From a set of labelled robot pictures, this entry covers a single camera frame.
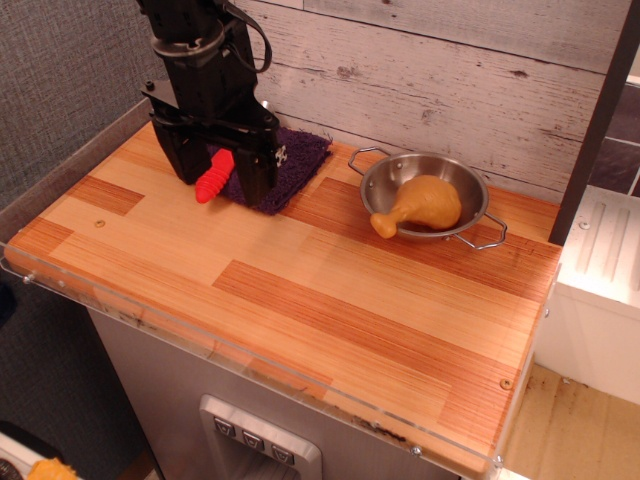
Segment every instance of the purple sponge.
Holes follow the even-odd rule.
[[[255,207],[268,215],[275,215],[287,206],[318,172],[331,152],[327,149],[331,140],[312,133],[280,128],[278,140],[287,148],[287,161],[278,170],[278,184]],[[234,171],[222,189],[222,195],[240,205],[246,205],[238,174]]]

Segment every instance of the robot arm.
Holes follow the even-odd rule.
[[[271,46],[248,15],[227,0],[137,0],[151,22],[152,47],[169,81],[147,82],[152,123],[176,175],[192,184],[211,166],[208,145],[233,153],[247,205],[276,185],[282,151],[278,119],[254,97]],[[247,26],[264,39],[256,68]]]

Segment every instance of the metal bowl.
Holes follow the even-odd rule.
[[[356,156],[362,152],[373,150],[378,150],[388,156],[363,172],[355,165]],[[489,205],[487,187],[480,175],[462,162],[433,153],[389,155],[379,147],[369,147],[356,150],[349,160],[349,166],[363,176],[360,184],[360,196],[365,208],[371,214],[389,213],[393,207],[398,188],[407,180],[418,175],[435,175],[456,188],[462,204],[462,213],[456,225],[449,230],[433,230],[425,225],[403,222],[398,225],[398,236],[414,240],[432,240],[455,236],[478,250],[504,243],[507,225],[486,212]],[[478,246],[459,235],[460,232],[476,224],[484,215],[502,226],[500,240]]]

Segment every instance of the button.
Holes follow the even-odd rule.
[[[249,445],[251,448],[255,450],[260,450],[261,452],[264,450],[264,442],[262,439],[253,433],[242,431],[242,438],[244,439],[244,443]]]
[[[271,450],[273,451],[273,458],[287,465],[293,465],[293,453],[277,445],[271,445]]]
[[[216,429],[223,435],[226,435],[227,437],[236,436],[236,429],[233,428],[233,425],[230,424],[229,422],[217,417],[213,417],[213,421],[216,424]]]

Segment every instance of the toy food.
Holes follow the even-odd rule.
[[[401,222],[446,230],[458,222],[461,212],[460,197],[453,185],[434,175],[418,175],[400,186],[388,214],[374,213],[370,221],[382,238],[391,238]]]
[[[57,458],[33,464],[27,480],[77,480],[76,472]]]

